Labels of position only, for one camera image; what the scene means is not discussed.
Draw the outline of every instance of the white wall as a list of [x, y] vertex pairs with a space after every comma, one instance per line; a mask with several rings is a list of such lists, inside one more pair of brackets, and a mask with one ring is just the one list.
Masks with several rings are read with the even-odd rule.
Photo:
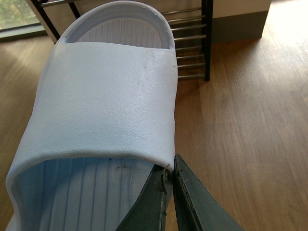
[[271, 0], [214, 0], [213, 18], [268, 11]]

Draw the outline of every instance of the baseboard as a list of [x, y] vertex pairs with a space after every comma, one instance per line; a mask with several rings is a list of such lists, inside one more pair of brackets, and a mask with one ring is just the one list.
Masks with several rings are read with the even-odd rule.
[[47, 33], [41, 24], [21, 26], [18, 28], [0, 31], [0, 42], [7, 42], [25, 38], [27, 39], [44, 35], [47, 35]]
[[261, 38], [268, 11], [213, 18], [212, 42]]

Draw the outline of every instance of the chrome rod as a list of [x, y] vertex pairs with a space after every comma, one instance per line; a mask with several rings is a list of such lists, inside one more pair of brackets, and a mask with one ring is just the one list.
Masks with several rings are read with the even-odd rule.
[[186, 10], [181, 10], [181, 11], [170, 11], [170, 12], [162, 13], [162, 15], [168, 15], [168, 14], [174, 14], [174, 13], [183, 13], [183, 12], [190, 12], [190, 11], [200, 11], [200, 10], [202, 10], [202, 7], [191, 8], [191, 9], [186, 9]]
[[194, 35], [194, 36], [188, 36], [188, 37], [181, 37], [181, 38], [175, 38], [175, 41], [183, 41], [183, 40], [190, 40], [190, 39], [204, 39], [206, 38], [206, 35]]
[[201, 64], [185, 64], [185, 65], [178, 66], [178, 68], [190, 67], [190, 66], [204, 66], [204, 65], [205, 65], [205, 63], [201, 63]]
[[190, 55], [190, 56], [181, 56], [177, 57], [177, 59], [190, 59], [190, 58], [198, 58], [198, 57], [203, 57], [204, 54], [196, 54], [196, 55]]
[[188, 18], [178, 18], [178, 19], [168, 20], [167, 22], [173, 23], [173, 22], [181, 22], [181, 21], [191, 21], [191, 20], [196, 20], [196, 19], [201, 19], [201, 18], [205, 18], [205, 16], [200, 15], [200, 16], [188, 17]]
[[64, 3], [70, 3], [70, 2], [74, 2], [74, 1], [78, 1], [78, 0], [56, 0], [56, 1], [50, 1], [50, 2], [46, 2], [46, 3], [42, 3], [40, 6], [42, 8], [44, 8], [44, 7], [48, 7], [48, 6], [55, 6], [55, 5], [60, 5], [60, 4], [64, 4]]
[[203, 25], [183, 26], [183, 27], [173, 28], [171, 30], [172, 31], [189, 30], [189, 29], [197, 29], [197, 28], [203, 28], [203, 27], [206, 27], [206, 25], [203, 24]]
[[205, 74], [196, 74], [188, 76], [178, 76], [178, 78], [204, 78]]
[[184, 50], [192, 50], [192, 49], [199, 49], [202, 48], [202, 46], [195, 46], [195, 47], [182, 47], [182, 48], [176, 48], [176, 51], [184, 51]]

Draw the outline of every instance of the ribbed footbed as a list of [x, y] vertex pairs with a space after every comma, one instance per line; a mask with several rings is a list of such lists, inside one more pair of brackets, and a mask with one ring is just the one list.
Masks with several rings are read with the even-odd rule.
[[92, 157], [42, 164], [41, 231], [116, 230], [153, 167], [141, 160]]
[[111, 42], [136, 47], [161, 48], [153, 26], [140, 19], [115, 19], [88, 30], [78, 42]]

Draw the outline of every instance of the white slide sandal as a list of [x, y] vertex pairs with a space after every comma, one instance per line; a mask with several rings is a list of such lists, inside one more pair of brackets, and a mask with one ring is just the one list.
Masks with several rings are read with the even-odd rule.
[[117, 229], [154, 165], [174, 167], [177, 61], [154, 8], [99, 6], [56, 43], [7, 176], [7, 231]]

